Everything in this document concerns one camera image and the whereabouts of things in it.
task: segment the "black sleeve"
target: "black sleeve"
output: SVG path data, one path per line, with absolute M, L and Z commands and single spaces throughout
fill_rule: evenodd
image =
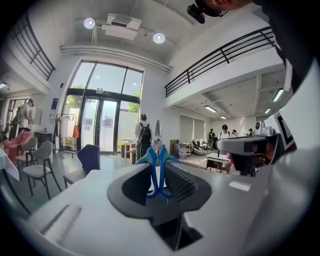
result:
M 269 18 L 269 23 L 281 52 L 279 56 L 285 62 L 288 59 L 293 67 L 291 86 L 295 92 L 308 73 L 311 63 L 319 58 L 315 33 L 319 21 L 316 14 L 317 2 L 297 4 L 288 0 L 253 0 L 262 7 Z

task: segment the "dark hair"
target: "dark hair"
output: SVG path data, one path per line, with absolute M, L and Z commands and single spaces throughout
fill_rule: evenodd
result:
M 141 117 L 141 120 L 142 120 L 142 121 L 146 121 L 146 120 L 147 120 L 146 114 L 142 114 L 140 117 Z

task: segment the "ceiling air conditioner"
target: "ceiling air conditioner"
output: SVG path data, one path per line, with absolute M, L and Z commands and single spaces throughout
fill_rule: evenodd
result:
M 134 40 L 138 34 L 141 20 L 121 14 L 108 14 L 106 25 L 101 29 L 105 31 L 106 36 Z

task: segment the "glass door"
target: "glass door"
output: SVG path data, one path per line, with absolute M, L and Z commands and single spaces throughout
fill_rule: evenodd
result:
M 101 154 L 114 154 L 117 145 L 118 120 L 117 101 L 86 97 L 82 107 L 81 149 L 87 145 L 97 145 Z

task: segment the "door frame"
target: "door frame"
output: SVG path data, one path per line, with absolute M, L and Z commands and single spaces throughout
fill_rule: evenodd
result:
M 93 143 L 94 145 L 97 145 L 100 147 L 100 124 L 101 124 L 101 117 L 102 117 L 102 111 L 104 106 L 104 101 L 107 102 L 116 102 L 115 107 L 115 116 L 114 116 L 114 123 L 113 123 L 113 147 L 112 151 L 100 151 L 101 155 L 117 155 L 118 153 L 118 128 L 119 128 L 119 115 L 120 115 L 120 105 L 121 100 L 116 99 L 110 99 L 105 97 L 97 97 L 97 96 L 83 96 L 84 104 L 81 105 L 81 108 L 79 110 L 79 120 L 78 120 L 78 129 L 79 129 L 79 138 L 76 142 L 76 147 L 78 150 L 81 150 L 81 138 L 82 138 L 82 122 L 83 122 L 83 116 L 84 116 L 84 110 L 86 105 L 86 100 L 98 100 L 98 104 L 95 111 L 95 120 L 94 120 L 94 126 L 93 126 Z

